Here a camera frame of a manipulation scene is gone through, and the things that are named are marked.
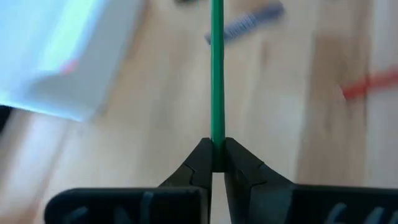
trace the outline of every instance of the red stick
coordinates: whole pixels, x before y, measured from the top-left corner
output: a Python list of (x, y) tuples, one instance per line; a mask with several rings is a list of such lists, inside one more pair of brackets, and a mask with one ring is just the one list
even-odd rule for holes
[(354, 83), (353, 85), (342, 87), (343, 95), (347, 100), (365, 96), (370, 90), (398, 85), (398, 70), (389, 70), (377, 73), (373, 76), (366, 76), (364, 80)]

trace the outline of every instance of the black holder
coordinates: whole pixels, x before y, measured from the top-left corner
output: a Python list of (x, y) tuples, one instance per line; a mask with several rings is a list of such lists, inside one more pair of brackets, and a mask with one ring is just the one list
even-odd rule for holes
[(11, 111), (12, 108), (0, 105), (0, 134), (2, 133), (3, 129), (6, 127)]
[[(225, 141), (231, 222), (398, 223), (398, 191), (294, 184), (232, 138)], [(46, 224), (209, 223), (213, 143), (203, 138), (159, 187), (74, 189), (55, 196)]]

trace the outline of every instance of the green rod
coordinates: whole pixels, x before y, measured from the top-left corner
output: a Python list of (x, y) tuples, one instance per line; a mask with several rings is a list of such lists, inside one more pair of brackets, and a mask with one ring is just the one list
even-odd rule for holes
[(213, 172), (224, 169), (224, 2), (211, 1), (211, 140)]

